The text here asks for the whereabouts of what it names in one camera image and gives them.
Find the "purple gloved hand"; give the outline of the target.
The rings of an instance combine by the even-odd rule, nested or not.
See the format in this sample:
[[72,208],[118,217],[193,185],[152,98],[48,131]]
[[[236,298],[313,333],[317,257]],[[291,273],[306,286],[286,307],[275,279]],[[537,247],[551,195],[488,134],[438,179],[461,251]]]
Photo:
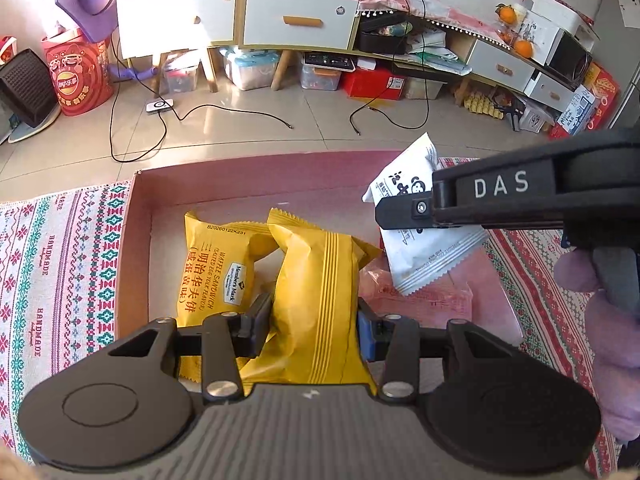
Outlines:
[[573,250],[562,255],[555,263],[554,278],[565,289],[590,293],[585,326],[602,422],[618,440],[637,439],[639,319],[608,301],[588,252]]

